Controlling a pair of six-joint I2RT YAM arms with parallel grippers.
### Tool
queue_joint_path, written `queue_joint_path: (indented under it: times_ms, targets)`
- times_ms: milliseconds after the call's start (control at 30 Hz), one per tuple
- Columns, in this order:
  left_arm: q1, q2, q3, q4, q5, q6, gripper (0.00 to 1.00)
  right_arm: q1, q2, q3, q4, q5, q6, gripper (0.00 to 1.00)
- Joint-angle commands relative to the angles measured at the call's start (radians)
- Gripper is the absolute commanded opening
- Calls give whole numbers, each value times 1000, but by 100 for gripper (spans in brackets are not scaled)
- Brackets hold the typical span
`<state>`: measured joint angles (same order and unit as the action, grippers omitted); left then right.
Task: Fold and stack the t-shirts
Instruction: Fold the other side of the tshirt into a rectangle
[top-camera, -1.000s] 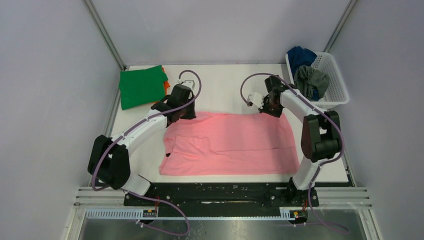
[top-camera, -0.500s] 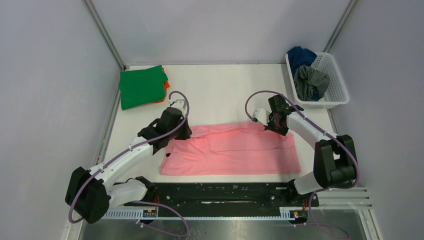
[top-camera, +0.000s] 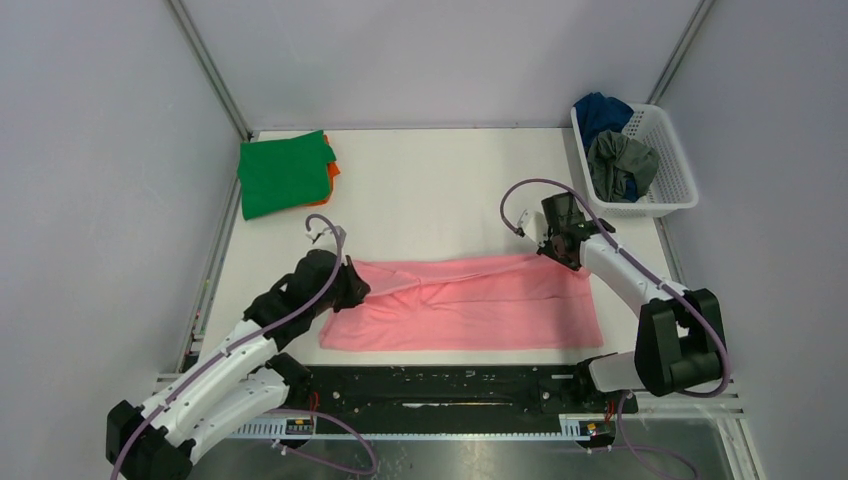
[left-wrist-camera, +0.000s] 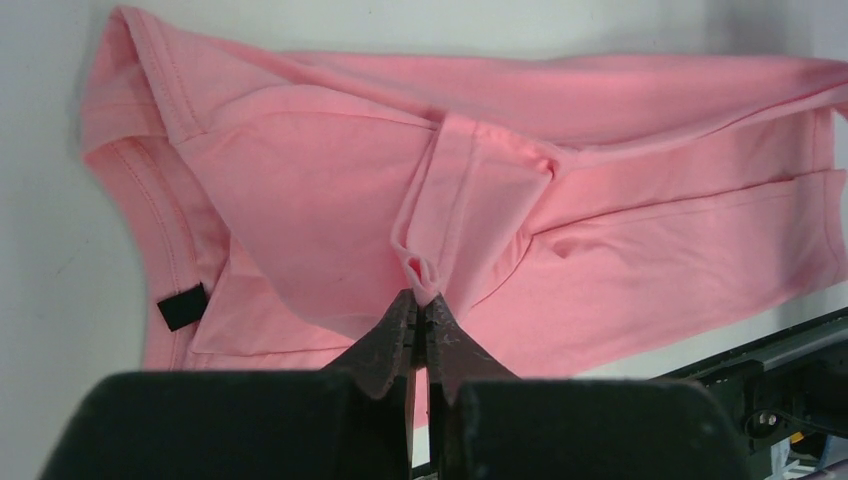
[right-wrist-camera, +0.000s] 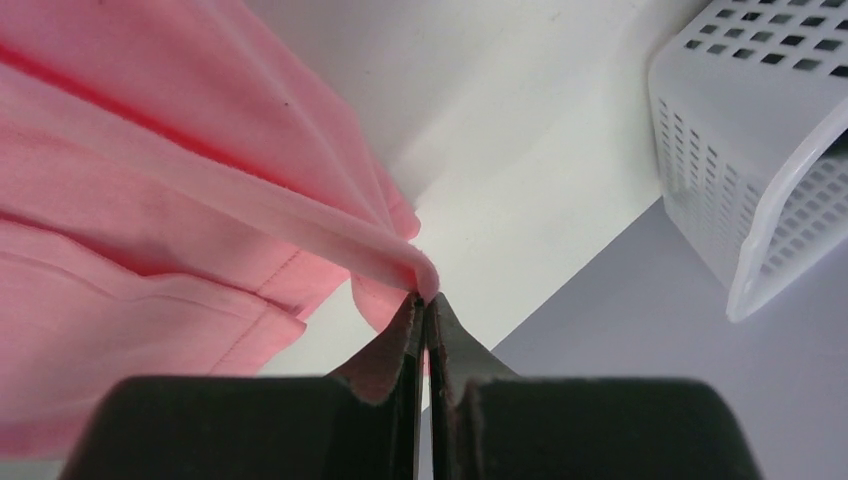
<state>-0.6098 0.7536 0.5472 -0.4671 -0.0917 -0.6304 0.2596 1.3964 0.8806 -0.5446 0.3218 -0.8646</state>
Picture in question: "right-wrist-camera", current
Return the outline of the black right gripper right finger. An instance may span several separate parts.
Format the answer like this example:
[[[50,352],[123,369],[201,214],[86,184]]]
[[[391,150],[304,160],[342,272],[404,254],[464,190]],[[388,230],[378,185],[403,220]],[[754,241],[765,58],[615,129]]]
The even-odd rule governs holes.
[[[425,311],[438,479],[758,479],[731,409],[683,378],[528,377]]]

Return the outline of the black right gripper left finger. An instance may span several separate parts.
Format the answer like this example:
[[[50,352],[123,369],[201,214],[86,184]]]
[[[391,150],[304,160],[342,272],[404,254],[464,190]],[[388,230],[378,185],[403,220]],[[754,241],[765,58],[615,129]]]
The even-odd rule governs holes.
[[[137,376],[101,401],[65,479],[413,479],[424,302],[323,376]]]

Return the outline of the pink t shirt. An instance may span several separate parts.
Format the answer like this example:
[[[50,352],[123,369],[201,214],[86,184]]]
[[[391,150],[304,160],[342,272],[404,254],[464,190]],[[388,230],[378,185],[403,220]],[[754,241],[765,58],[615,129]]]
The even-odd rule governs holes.
[[[256,373],[439,288],[353,110],[240,1],[1,5],[1,456],[137,375]]]

